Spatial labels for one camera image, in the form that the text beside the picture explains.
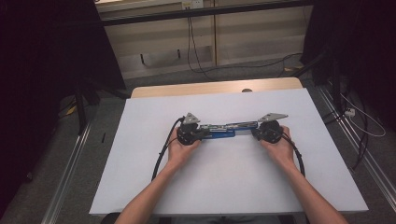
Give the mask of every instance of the black knob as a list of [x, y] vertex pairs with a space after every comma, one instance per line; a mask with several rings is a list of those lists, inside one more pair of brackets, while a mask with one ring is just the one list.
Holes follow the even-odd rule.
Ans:
[[264, 140], [269, 143], [277, 143], [282, 137], [283, 128], [280, 127], [276, 120], [263, 122], [258, 129], [252, 130], [251, 133], [257, 140]]
[[177, 129], [177, 140], [184, 146], [192, 145], [197, 139], [194, 131], [196, 131], [198, 124], [181, 124]]

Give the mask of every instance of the person's left hand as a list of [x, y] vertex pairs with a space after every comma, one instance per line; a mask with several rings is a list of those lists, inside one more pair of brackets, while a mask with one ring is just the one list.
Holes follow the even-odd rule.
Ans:
[[177, 140], [177, 129], [175, 128], [171, 134], [169, 141], [169, 152], [168, 152], [168, 165], [173, 168], [180, 169], [186, 161], [189, 159], [190, 154], [198, 148], [201, 144], [200, 140], [195, 141], [190, 146], [184, 146]]

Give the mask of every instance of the white table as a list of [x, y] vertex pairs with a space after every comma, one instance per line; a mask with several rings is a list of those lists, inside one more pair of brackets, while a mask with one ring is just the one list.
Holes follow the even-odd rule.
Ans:
[[[242, 85], [242, 89], [254, 90], [254, 84], [259, 82], [264, 86], [274, 82], [269, 86], [275, 86], [277, 82], [288, 81], [299, 83], [293, 78], [250, 80]], [[192, 112], [202, 124], [257, 120], [270, 112], [288, 114], [288, 118], [279, 122], [290, 127], [293, 141], [303, 154], [306, 176], [311, 184], [339, 211], [367, 210], [318, 111], [307, 91], [301, 89], [301, 84], [292, 90], [240, 93], [241, 86], [236, 87], [238, 82], [241, 81], [219, 83], [219, 86], [230, 84], [232, 90], [229, 91], [238, 90], [235, 93], [166, 93], [177, 88], [171, 86], [165, 88], [167, 91], [159, 91], [159, 95], [168, 96], [144, 97], [147, 95], [143, 94], [128, 100], [90, 214], [120, 212], [149, 183], [169, 129], [187, 112]], [[196, 85], [201, 85], [197, 89], [200, 90], [205, 85], [214, 84]], [[160, 90], [163, 87], [149, 89]], [[160, 169], [166, 160], [167, 156], [164, 156]], [[257, 140], [251, 135], [240, 135], [205, 140], [175, 175], [154, 215], [271, 215], [302, 211], [286, 177]]]

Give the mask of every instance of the power outlet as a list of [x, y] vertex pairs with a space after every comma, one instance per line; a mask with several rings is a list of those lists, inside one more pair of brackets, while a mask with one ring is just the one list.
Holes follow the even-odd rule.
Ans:
[[183, 1], [181, 2], [181, 9], [187, 10], [187, 9], [192, 9], [192, 3], [191, 1]]
[[355, 109], [354, 108], [347, 108], [346, 109], [346, 115], [349, 117], [355, 117]]
[[203, 8], [204, 0], [191, 0], [192, 8]]

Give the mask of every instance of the forearm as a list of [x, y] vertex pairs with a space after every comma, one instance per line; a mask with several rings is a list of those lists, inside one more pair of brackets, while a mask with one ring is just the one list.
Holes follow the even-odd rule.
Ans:
[[283, 169], [311, 224], [347, 223], [344, 217], [312, 187], [294, 165], [284, 166]]
[[165, 165], [157, 177], [122, 210], [116, 224], [146, 223], [176, 170], [175, 167]]

